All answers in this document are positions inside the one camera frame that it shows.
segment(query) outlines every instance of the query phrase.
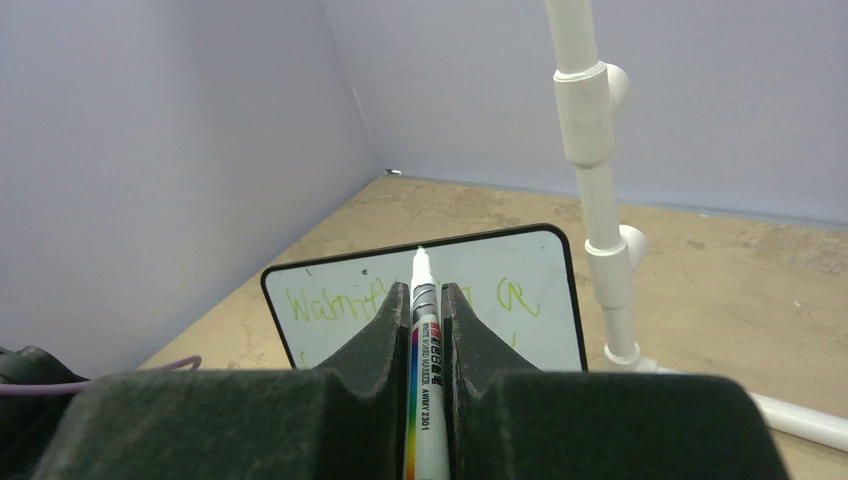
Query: whiteboard black frame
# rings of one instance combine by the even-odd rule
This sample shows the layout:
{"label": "whiteboard black frame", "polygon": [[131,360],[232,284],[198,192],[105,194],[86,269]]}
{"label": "whiteboard black frame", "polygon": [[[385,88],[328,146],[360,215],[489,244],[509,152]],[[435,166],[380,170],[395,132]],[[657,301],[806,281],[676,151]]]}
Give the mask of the whiteboard black frame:
{"label": "whiteboard black frame", "polygon": [[265,303],[268,304],[268,309],[271,310],[271,317],[273,317],[274,319],[274,325],[276,325],[277,327],[277,333],[280,335],[280,340],[283,342],[283,348],[286,350],[286,357],[288,357],[289,359],[289,365],[293,370],[296,370],[297,367],[294,363],[294,357],[292,356],[291,349],[289,349],[288,342],[286,342],[286,335],[283,333],[283,327],[280,325],[280,320],[279,318],[277,318],[277,312],[274,310],[274,303],[271,301],[271,295],[268,293],[268,288],[265,285],[265,280],[271,273],[279,272],[281,270],[311,267],[313,265],[321,265],[325,263],[334,263],[346,260],[355,260],[359,258],[376,257],[379,255],[387,255],[392,253],[414,252],[418,249],[419,245],[424,248],[440,247],[443,245],[453,245],[457,243],[487,240],[491,238],[507,237],[510,235],[520,235],[524,233],[532,233],[539,231],[553,233],[557,236],[557,238],[559,238],[559,241],[562,244],[562,256],[563,258],[565,258],[566,282],[568,283],[568,293],[569,295],[571,295],[571,310],[572,316],[574,318],[574,332],[577,335],[577,348],[580,352],[580,368],[582,371],[587,372],[589,368],[586,361],[586,347],[583,341],[583,324],[580,321],[580,307],[577,304],[577,285],[574,281],[574,265],[571,260],[571,247],[568,243],[568,237],[565,236],[565,232],[560,230],[559,227],[557,227],[556,225],[550,223],[535,223],[532,225],[524,225],[521,227],[503,228],[500,230],[492,230],[483,233],[472,233],[469,235],[459,235],[456,237],[439,238],[424,242],[407,243],[405,245],[395,245],[392,247],[363,250],[361,252],[346,253],[342,255],[334,255],[332,257],[316,258],[303,262],[274,265],[266,268],[265,271],[262,272],[262,277],[260,279],[260,283],[262,285],[262,294],[265,296]]}

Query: table surface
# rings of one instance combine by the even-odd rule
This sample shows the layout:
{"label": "table surface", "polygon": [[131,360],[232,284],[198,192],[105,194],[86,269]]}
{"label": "table surface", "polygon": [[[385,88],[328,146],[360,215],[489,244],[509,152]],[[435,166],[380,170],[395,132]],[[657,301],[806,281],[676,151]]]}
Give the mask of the table surface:
{"label": "table surface", "polygon": [[[532,223],[569,237],[590,370],[604,365],[577,199],[381,177],[273,264]],[[662,366],[848,417],[848,232],[621,206],[649,254],[634,276],[642,352]],[[153,356],[205,368],[289,368],[261,272]],[[794,478],[848,478],[848,453],[774,432]]]}

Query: rainbow stripe label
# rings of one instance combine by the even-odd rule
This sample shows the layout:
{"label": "rainbow stripe label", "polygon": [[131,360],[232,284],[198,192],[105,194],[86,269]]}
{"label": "rainbow stripe label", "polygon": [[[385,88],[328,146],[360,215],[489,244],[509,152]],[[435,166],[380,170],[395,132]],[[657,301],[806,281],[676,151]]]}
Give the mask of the rainbow stripe label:
{"label": "rainbow stripe label", "polygon": [[409,425],[406,438],[406,480],[415,480],[415,415],[418,407],[418,336],[421,327],[412,331],[409,355]]}

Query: small whiteboard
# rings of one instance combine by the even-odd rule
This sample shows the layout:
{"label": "small whiteboard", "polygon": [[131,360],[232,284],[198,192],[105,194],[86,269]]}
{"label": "small whiteboard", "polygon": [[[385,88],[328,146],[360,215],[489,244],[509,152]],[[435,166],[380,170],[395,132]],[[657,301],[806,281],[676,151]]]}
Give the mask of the small whiteboard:
{"label": "small whiteboard", "polygon": [[[477,317],[542,370],[580,371],[586,353],[565,234],[541,224],[424,242],[437,283],[456,283]],[[291,365],[310,368],[353,338],[418,244],[280,265],[262,289]]]}

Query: black foam pad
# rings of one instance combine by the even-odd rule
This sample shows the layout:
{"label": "black foam pad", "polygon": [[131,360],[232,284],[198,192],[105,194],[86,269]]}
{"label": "black foam pad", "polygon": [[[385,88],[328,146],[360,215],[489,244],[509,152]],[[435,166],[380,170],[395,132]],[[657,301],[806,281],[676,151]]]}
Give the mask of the black foam pad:
{"label": "black foam pad", "polygon": [[[87,380],[37,347],[0,348],[0,384],[50,385]],[[0,479],[28,477],[44,453],[72,395],[0,396]]]}
{"label": "black foam pad", "polygon": [[730,380],[535,369],[442,290],[457,479],[788,479]]}
{"label": "black foam pad", "polygon": [[69,407],[37,479],[400,478],[409,292],[305,371],[137,372]]}

